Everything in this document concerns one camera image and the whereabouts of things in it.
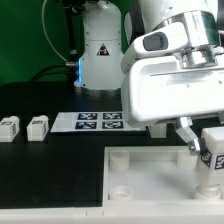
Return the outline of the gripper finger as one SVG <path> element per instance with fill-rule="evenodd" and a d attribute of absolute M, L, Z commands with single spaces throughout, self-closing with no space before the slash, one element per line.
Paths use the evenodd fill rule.
<path fill-rule="evenodd" d="M 175 132 L 188 145 L 189 152 L 192 156 L 200 154 L 200 142 L 197 135 L 191 129 L 193 122 L 190 117 L 180 117 L 175 120 Z"/>

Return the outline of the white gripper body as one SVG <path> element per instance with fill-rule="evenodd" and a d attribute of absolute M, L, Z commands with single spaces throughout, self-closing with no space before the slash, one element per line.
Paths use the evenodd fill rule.
<path fill-rule="evenodd" d="M 212 67 L 182 69 L 173 56 L 139 59 L 124 55 L 122 110 L 132 127 L 224 111 L 224 55 Z"/>

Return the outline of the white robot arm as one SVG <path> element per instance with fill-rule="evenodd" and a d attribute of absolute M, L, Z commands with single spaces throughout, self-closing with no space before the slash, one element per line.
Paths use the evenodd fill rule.
<path fill-rule="evenodd" d="M 107 0 L 87 0 L 74 87 L 120 94 L 130 126 L 172 122 L 199 154 L 206 146 L 193 120 L 224 112 L 222 17 L 224 0 L 134 0 L 126 13 Z"/>

